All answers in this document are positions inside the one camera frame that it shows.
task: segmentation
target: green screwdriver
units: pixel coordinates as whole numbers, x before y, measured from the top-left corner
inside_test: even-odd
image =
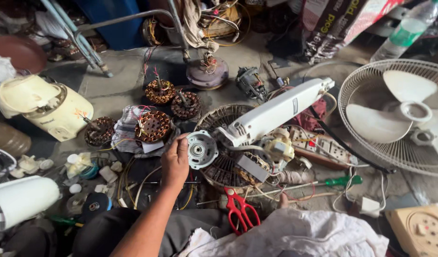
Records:
[[[329,178],[326,179],[323,183],[317,183],[318,186],[326,185],[327,187],[333,187],[333,186],[347,186],[347,182],[349,182],[349,176],[346,177],[340,177],[340,178]],[[352,180],[350,182],[350,185],[358,185],[362,184],[363,179],[359,175],[355,175],[352,177]]]
[[[304,188],[304,187],[308,187],[308,186],[312,186],[312,185],[316,185],[316,186],[328,186],[328,187],[333,187],[333,186],[347,186],[347,182],[349,181],[349,176],[345,176],[345,177],[340,177],[340,178],[328,178],[324,181],[314,181],[312,183],[306,183],[306,184],[301,184],[301,185],[296,185],[296,186],[291,186],[291,187],[286,187],[284,190],[292,190],[292,189],[297,189],[297,188]],[[351,182],[350,185],[357,185],[357,184],[362,184],[363,183],[363,179],[362,177],[360,177],[359,175],[355,175]],[[273,191],[269,191],[269,192],[264,192],[265,194],[269,194],[269,193],[278,193],[280,192],[280,189],[276,189]],[[252,198],[252,197],[256,197],[256,196],[262,196],[263,194],[254,194],[254,195],[248,195],[247,198]]]

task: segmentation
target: blue object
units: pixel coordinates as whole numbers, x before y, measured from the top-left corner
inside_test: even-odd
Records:
[[[81,173],[79,174],[80,178],[93,179],[93,178],[97,177],[98,165],[95,161],[92,161],[92,164],[94,166],[92,166],[90,168],[85,168],[83,171],[81,171]]]
[[[92,24],[136,14],[140,10],[136,0],[74,0]],[[142,18],[127,20],[96,30],[113,50],[145,46],[140,33]]]

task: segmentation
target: fan guard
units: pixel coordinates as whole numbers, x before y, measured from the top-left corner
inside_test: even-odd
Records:
[[[355,139],[379,158],[408,171],[438,177],[438,154],[431,146],[418,146],[413,143],[410,139],[411,132],[393,143],[375,143],[360,137],[347,120],[348,104],[382,110],[398,101],[382,78],[383,73],[388,70],[419,75],[438,85],[438,64],[409,59],[372,62],[353,71],[341,86],[338,96],[341,118]],[[432,109],[438,109],[438,91],[423,103]]]
[[[252,106],[242,104],[230,104],[216,108],[200,119],[194,131],[206,130],[212,135],[217,127],[227,128],[233,121],[253,108]],[[233,171],[235,166],[234,160],[242,153],[230,151],[220,142],[217,143],[217,149],[219,151],[217,158],[208,167],[200,169],[200,172],[208,182],[222,189],[224,186],[231,188],[244,188],[248,186],[248,182]]]

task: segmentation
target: water bottle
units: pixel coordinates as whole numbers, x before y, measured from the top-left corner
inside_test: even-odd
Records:
[[[410,10],[370,62],[399,58],[438,17],[438,0],[428,0]]]

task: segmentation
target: white cloth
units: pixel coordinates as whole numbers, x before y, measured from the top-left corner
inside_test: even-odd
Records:
[[[14,77],[16,77],[16,69],[11,64],[11,58],[0,56],[0,84]]]
[[[327,211],[274,211],[260,226],[215,240],[195,230],[180,257],[384,257],[389,240],[362,219]]]
[[[44,34],[54,38],[68,39],[67,33],[62,28],[62,25],[52,16],[52,14],[44,11],[36,11],[35,17],[38,26]]]
[[[219,44],[209,41],[205,43],[197,23],[202,15],[198,0],[184,0],[184,38],[194,48],[205,47],[211,54],[219,49]]]

